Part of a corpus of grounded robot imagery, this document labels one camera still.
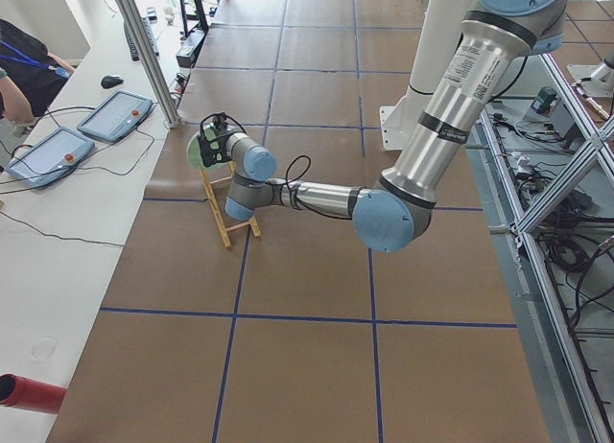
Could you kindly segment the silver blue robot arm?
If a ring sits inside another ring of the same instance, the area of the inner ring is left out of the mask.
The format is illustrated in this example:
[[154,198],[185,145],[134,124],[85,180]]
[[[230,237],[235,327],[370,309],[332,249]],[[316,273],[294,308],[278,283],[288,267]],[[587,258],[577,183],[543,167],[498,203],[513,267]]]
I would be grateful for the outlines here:
[[187,145],[188,161],[204,168],[235,164],[225,211],[236,220],[273,205],[310,210],[352,221],[373,250],[399,250],[427,230],[436,187],[510,63],[560,46],[567,1],[473,0],[433,96],[395,164],[370,189],[274,177],[273,154],[223,112],[201,121]]

